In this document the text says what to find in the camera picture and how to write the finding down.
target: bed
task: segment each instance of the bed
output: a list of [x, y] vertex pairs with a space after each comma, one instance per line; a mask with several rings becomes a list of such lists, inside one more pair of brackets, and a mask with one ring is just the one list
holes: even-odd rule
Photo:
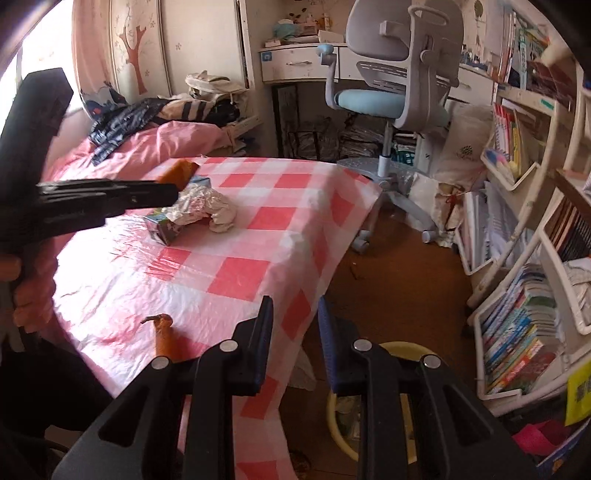
[[218, 141], [217, 127], [175, 124], [139, 132], [98, 167], [84, 141], [44, 178], [132, 180], [170, 157], [197, 157], [198, 173], [238, 206], [235, 227], [214, 233], [193, 224], [165, 247], [130, 214], [75, 234], [59, 255], [57, 317], [117, 395], [154, 356], [154, 330], [140, 325], [145, 316], [171, 315], [180, 356], [189, 359], [231, 337], [270, 295], [275, 319], [265, 383], [258, 396], [233, 402], [236, 478], [294, 479], [279, 403], [319, 297], [379, 188], [334, 164], [199, 158]]

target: pink checkered bed sheet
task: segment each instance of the pink checkered bed sheet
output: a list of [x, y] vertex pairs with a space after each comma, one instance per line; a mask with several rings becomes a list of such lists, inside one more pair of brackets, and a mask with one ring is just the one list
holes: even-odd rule
[[275, 319], [259, 395], [234, 399], [236, 478], [294, 479], [278, 407], [317, 302], [379, 195], [339, 166], [276, 158], [196, 158], [238, 206], [235, 227], [185, 228], [172, 246], [139, 216], [77, 233], [59, 256], [56, 311], [99, 380], [117, 395], [154, 356], [147, 315], [168, 313], [183, 358], [231, 337], [270, 295]]

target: window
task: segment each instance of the window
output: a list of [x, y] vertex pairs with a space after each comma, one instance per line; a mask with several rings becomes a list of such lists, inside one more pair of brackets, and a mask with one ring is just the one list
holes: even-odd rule
[[21, 50], [0, 79], [0, 131], [4, 128], [18, 85], [27, 74], [37, 70], [64, 69], [74, 90], [69, 111], [82, 106], [72, 59], [72, 3], [73, 0], [61, 0], [43, 17], [22, 42]]

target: metal screw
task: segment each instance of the metal screw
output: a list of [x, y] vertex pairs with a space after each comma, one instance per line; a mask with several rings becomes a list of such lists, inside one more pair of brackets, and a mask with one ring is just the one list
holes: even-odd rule
[[163, 368], [166, 368], [169, 363], [170, 360], [165, 356], [157, 356], [154, 360], [152, 360], [151, 365], [154, 370], [162, 370]]
[[371, 342], [365, 338], [360, 338], [354, 341], [353, 348], [358, 352], [367, 352], [371, 350]]
[[437, 355], [427, 355], [423, 359], [425, 367], [436, 369], [441, 366], [441, 359]]
[[222, 343], [220, 343], [220, 350], [222, 352], [233, 352], [237, 348], [238, 342], [235, 342], [234, 340], [224, 340]]

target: desk drawer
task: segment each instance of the desk drawer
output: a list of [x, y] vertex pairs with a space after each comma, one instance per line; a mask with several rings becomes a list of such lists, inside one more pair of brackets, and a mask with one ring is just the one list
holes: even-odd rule
[[[316, 46], [262, 51], [261, 65], [263, 82], [325, 80], [329, 71], [327, 66], [320, 64], [320, 57], [316, 54]], [[338, 62], [335, 77], [339, 78]]]
[[458, 88], [452, 88], [450, 98], [462, 100], [472, 105], [490, 105], [492, 103], [492, 80], [477, 73], [460, 68], [457, 73], [460, 80]]

